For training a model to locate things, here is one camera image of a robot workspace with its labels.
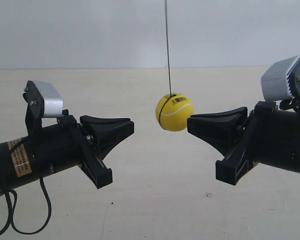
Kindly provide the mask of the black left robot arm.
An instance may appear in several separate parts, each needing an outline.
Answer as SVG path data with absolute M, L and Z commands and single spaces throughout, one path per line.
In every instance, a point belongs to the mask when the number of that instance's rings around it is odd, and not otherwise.
M 88 115 L 63 115 L 45 127 L 36 120 L 34 126 L 30 135 L 0 143 L 0 193 L 75 166 L 97 189 L 110 185 L 112 169 L 104 158 L 135 132 L 130 118 Z

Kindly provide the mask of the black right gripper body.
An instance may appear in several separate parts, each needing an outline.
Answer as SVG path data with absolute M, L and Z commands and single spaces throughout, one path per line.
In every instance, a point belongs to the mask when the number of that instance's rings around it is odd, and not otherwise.
M 233 150 L 215 163 L 215 178 L 235 186 L 257 164 L 300 174 L 300 110 L 258 102 Z

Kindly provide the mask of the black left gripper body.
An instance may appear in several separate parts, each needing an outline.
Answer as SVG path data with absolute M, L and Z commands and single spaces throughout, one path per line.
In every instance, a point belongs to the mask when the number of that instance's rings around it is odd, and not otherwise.
M 81 116 L 80 122 L 67 109 L 57 123 L 34 131 L 31 136 L 32 169 L 44 178 L 72 167 L 80 170 L 97 189 L 113 182 L 113 172 L 106 167 L 93 135 L 92 124 Z

